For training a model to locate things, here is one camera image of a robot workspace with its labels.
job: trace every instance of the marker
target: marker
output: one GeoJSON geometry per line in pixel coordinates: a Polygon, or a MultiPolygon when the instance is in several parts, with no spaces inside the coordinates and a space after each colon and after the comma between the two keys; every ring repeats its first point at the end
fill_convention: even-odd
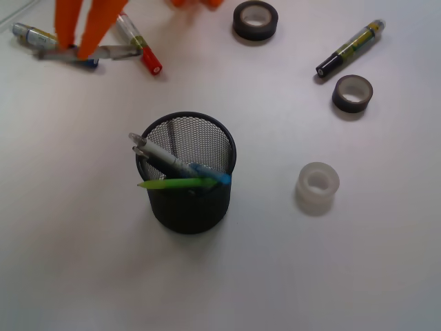
{"type": "Polygon", "coordinates": [[[215,169],[210,169],[199,163],[191,163],[189,166],[202,177],[213,178],[215,181],[218,181],[224,185],[228,185],[232,182],[232,178],[229,174],[223,174],[222,172],[216,171],[215,169]]]}
{"type": "Polygon", "coordinates": [[[341,66],[347,59],[352,57],[357,51],[379,36],[384,30],[386,22],[376,19],[368,26],[364,27],[358,34],[350,38],[346,44],[338,48],[317,68],[317,75],[320,78],[326,77],[332,70],[341,66]]]}
{"type": "Polygon", "coordinates": [[[141,188],[148,190],[162,190],[166,188],[208,188],[216,185],[211,178],[180,178],[180,179],[159,179],[156,181],[145,181],[138,184],[141,188]]]}
{"type": "Polygon", "coordinates": [[[129,19],[127,14],[121,12],[118,15],[118,19],[116,19],[116,26],[130,45],[136,45],[144,51],[143,63],[150,71],[150,73],[154,76],[160,73],[163,69],[163,65],[154,56],[147,42],[141,36],[141,33],[138,31],[138,29],[136,29],[136,26],[129,19]]]}
{"type": "MultiPolygon", "coordinates": [[[[40,50],[56,50],[58,48],[58,40],[54,35],[32,26],[14,23],[12,24],[11,31],[22,42],[29,43],[40,50]]],[[[77,62],[89,68],[96,68],[98,66],[98,59],[77,62]]]]}

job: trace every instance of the pen clip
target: pen clip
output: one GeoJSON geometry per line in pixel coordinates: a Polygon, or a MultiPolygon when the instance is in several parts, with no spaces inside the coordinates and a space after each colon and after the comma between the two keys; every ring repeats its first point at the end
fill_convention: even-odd
{"type": "Polygon", "coordinates": [[[142,54],[143,54],[142,49],[128,50],[127,53],[125,53],[125,54],[121,54],[121,55],[117,55],[117,56],[112,57],[112,60],[114,60],[114,61],[125,60],[130,57],[140,57],[142,54]]]}

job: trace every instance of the white table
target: white table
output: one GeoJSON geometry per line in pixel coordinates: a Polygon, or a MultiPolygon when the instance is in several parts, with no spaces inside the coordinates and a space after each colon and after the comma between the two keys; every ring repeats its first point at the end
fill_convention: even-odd
{"type": "MultiPolygon", "coordinates": [[[[38,62],[0,35],[0,330],[440,329],[441,3],[273,0],[277,33],[256,47],[232,35],[239,3],[131,1],[156,79],[38,62]],[[318,84],[377,18],[382,40],[318,84]],[[330,104],[345,74],[374,90],[355,121],[330,104]],[[127,137],[176,111],[213,116],[238,148],[229,212],[198,236],[154,218],[127,137]],[[341,182],[319,217],[293,196],[312,161],[341,182]]],[[[19,21],[53,32],[53,8],[19,21]]]]}

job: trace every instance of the black mesh pen holder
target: black mesh pen holder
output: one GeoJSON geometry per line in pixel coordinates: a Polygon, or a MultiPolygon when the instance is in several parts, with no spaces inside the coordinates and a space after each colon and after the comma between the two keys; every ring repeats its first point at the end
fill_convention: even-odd
{"type": "MultiPolygon", "coordinates": [[[[217,120],[197,112],[175,112],[155,121],[143,137],[164,148],[185,163],[196,162],[232,175],[236,145],[228,130],[217,120]]],[[[165,175],[136,156],[144,181],[165,175]]],[[[154,216],[165,227],[183,234],[213,228],[225,216],[231,184],[211,188],[148,190],[154,216]]]]}

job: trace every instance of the orange object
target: orange object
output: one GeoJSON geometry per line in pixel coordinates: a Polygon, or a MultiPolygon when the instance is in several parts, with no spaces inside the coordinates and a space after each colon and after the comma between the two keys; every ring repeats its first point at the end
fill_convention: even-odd
{"type": "MultiPolygon", "coordinates": [[[[55,31],[59,44],[64,49],[74,44],[75,28],[82,3],[83,0],[56,0],[55,31]]],[[[126,3],[127,0],[93,0],[79,44],[80,59],[87,59],[95,51],[126,3]]]]}

